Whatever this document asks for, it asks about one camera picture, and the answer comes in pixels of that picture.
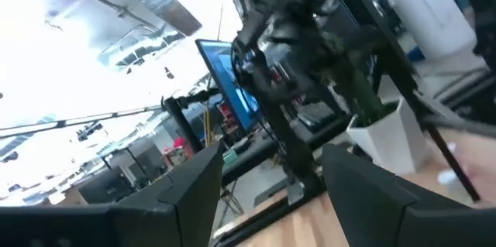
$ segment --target white plant pot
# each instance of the white plant pot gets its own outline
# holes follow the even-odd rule
[[[378,166],[401,175],[414,173],[432,155],[415,114],[404,98],[386,105],[396,109],[373,125],[357,126],[355,115],[346,132]]]

